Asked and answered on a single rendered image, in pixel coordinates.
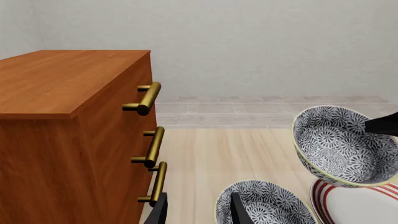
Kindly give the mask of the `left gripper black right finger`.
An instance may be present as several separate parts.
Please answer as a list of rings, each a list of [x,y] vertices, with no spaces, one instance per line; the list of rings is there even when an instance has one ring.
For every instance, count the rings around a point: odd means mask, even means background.
[[[237,192],[231,193],[230,209],[233,224],[254,224]]]

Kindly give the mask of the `red-brown wooden cabinet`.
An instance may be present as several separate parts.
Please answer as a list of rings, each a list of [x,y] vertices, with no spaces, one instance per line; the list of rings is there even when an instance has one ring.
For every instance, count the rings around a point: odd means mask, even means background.
[[[39,50],[0,60],[0,224],[98,218],[101,177],[78,115],[147,51]]]

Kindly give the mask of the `white plate with red rings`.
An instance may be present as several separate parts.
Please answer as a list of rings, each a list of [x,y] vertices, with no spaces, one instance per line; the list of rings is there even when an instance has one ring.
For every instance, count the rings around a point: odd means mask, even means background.
[[[310,200],[321,224],[398,224],[398,185],[343,188],[314,180]]]

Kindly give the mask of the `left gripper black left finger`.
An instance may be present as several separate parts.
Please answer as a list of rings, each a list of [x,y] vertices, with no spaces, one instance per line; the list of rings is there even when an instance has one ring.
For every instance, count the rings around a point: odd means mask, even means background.
[[[165,224],[167,218],[168,200],[165,192],[159,195],[155,207],[147,217],[145,224]]]

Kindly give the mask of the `wooden cabinet drawer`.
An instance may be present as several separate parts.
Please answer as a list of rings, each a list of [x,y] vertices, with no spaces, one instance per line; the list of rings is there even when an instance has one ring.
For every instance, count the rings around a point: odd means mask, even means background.
[[[144,137],[144,131],[154,131],[154,117],[121,118],[100,121],[89,125],[87,131],[94,151],[96,173],[101,173],[118,162],[130,162],[133,156],[146,156],[152,137]]]
[[[144,164],[118,162],[100,177],[98,218],[88,224],[139,224],[145,203],[137,198],[151,195],[156,172]]]
[[[136,111],[123,111],[122,105],[139,103],[145,92],[139,92],[139,85],[151,85],[152,69],[150,52],[144,52],[135,59],[128,60],[129,65],[118,72],[116,78],[105,85],[99,93],[92,97],[79,112],[78,118],[86,135],[89,125],[100,121],[113,121],[121,118],[155,118],[155,106],[146,116],[138,115]]]

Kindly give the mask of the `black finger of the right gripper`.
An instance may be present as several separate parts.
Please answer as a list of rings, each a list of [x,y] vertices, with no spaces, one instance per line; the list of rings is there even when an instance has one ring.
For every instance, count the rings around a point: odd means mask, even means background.
[[[365,122],[367,133],[398,137],[398,112]]]

